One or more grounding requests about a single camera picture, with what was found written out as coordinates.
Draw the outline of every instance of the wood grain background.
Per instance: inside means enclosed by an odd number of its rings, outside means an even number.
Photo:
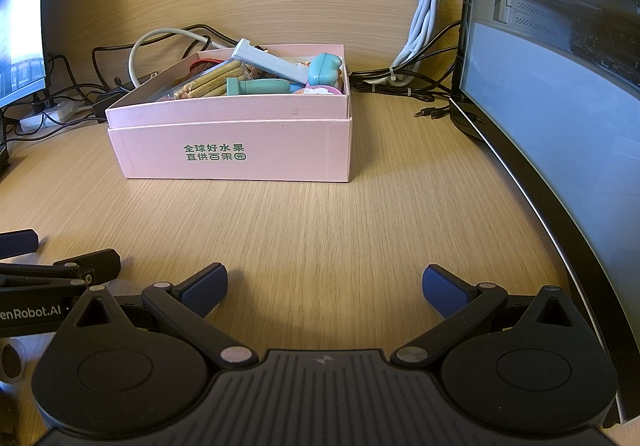
[[[415,2],[46,0],[47,43],[69,56],[79,79],[94,81],[94,46],[204,22],[256,43],[343,43],[356,70],[389,64]],[[440,13],[440,26],[456,20],[460,0],[447,0]],[[175,39],[143,49],[138,74],[162,70],[187,45]],[[101,55],[105,76],[125,78],[126,58]],[[424,70],[436,75],[446,63]],[[54,77],[66,80],[61,70]],[[440,321],[420,292],[429,263],[518,294],[566,286],[556,250],[497,161],[447,119],[414,118],[421,107],[408,98],[354,96],[350,184],[126,180],[104,125],[21,143],[0,180],[0,230],[37,230],[43,244],[27,262],[115,248],[123,257],[115,294],[177,283],[223,262],[229,293],[208,319],[261,354],[268,347],[388,354]],[[28,378],[9,388],[20,403],[21,446],[46,430],[29,376],[49,339],[22,338]],[[637,428],[609,433],[630,446],[640,440]]]

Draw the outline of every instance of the triangular hole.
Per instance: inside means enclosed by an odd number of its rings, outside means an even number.
[[[111,318],[100,298],[93,298],[82,313],[76,327],[91,327],[111,323]]]
[[[573,327],[567,313],[564,312],[562,305],[556,298],[549,298],[546,301],[545,307],[542,309],[540,316],[538,316],[538,322],[546,323],[547,325]]]

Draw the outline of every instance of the computer screen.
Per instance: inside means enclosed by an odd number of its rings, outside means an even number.
[[[460,90],[561,203],[640,347],[640,0],[468,6]]]
[[[46,88],[41,0],[0,0],[0,106]]]

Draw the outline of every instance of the teal toy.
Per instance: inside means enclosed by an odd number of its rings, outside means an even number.
[[[334,86],[338,80],[338,70],[342,66],[342,59],[335,54],[323,52],[311,61],[309,65],[309,85]]]
[[[238,78],[227,78],[226,95],[289,94],[289,86],[290,83],[287,80],[279,80],[276,78],[249,81],[240,81]]]

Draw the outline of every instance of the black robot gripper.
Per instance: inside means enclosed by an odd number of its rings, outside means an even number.
[[[38,244],[33,230],[0,233],[0,260],[35,252]],[[119,272],[113,249],[52,266],[0,264],[0,338],[55,331],[88,287],[114,280]]]
[[[556,286],[510,296],[439,266],[425,298],[446,318],[391,354],[269,350],[204,320],[225,296],[211,264],[140,296],[91,286],[32,380],[40,446],[606,446],[616,373]]]

